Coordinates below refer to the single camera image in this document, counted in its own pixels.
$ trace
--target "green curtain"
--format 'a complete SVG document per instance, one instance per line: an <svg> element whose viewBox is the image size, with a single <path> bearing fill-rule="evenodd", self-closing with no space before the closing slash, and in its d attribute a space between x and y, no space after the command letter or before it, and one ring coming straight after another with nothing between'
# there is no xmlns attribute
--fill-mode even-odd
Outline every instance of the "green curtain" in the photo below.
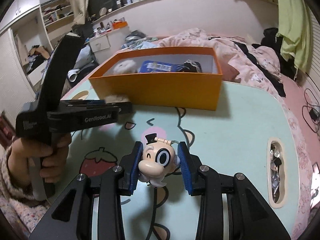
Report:
<svg viewBox="0 0 320 240"><path fill-rule="evenodd" d="M281 55L288 61L294 57L294 66L304 73L310 68L311 20L304 0L278 0L279 31L283 36Z"/></svg>

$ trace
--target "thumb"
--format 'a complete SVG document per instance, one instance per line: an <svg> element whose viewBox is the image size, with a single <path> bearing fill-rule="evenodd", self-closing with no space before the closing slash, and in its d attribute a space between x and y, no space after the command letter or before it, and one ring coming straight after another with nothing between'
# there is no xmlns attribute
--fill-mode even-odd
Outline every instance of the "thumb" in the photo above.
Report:
<svg viewBox="0 0 320 240"><path fill-rule="evenodd" d="M20 138L12 145L12 151L19 157L47 157L53 153L51 146L36 140Z"/></svg>

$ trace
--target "blue package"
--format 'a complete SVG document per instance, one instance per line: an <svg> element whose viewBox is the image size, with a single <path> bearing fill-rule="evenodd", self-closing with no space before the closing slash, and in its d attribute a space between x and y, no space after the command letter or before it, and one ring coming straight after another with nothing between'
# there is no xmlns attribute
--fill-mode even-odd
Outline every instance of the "blue package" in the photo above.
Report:
<svg viewBox="0 0 320 240"><path fill-rule="evenodd" d="M142 63L139 73L176 72L178 66L180 65L146 60Z"/></svg>

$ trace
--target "silver bolt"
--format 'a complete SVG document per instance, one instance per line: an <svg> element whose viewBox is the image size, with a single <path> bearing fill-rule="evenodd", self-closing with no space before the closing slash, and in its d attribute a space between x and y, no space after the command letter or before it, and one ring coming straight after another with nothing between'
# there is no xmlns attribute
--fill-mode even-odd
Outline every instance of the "silver bolt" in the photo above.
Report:
<svg viewBox="0 0 320 240"><path fill-rule="evenodd" d="M209 167L207 165L201 165L200 166L200 170L201 171L208 171L209 170Z"/></svg>
<svg viewBox="0 0 320 240"><path fill-rule="evenodd" d="M80 173L80 174L78 174L78 175L77 175L77 180L84 180L84 179L85 179L85 177L86 177L86 175L85 175L85 174Z"/></svg>
<svg viewBox="0 0 320 240"><path fill-rule="evenodd" d="M245 176L242 173L237 173L236 177L239 180L244 180L244 178L245 178Z"/></svg>
<svg viewBox="0 0 320 240"><path fill-rule="evenodd" d="M122 167L119 166L119 165L113 166L112 170L113 170L114 172L119 172L119 171L122 171Z"/></svg>

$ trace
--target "human hand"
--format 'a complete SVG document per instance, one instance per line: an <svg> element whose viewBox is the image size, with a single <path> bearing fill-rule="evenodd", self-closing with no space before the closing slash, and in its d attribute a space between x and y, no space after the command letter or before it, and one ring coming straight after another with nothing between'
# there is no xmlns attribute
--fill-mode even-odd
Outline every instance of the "human hand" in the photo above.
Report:
<svg viewBox="0 0 320 240"><path fill-rule="evenodd" d="M40 170L40 176L45 178L47 183L58 182L66 164L70 143L70 133L65 134L57 143L56 153L52 155L52 147L35 140L19 138L13 143L8 159L11 179L17 186L27 187L31 183L28 158L44 157L42 162L44 168Z"/></svg>

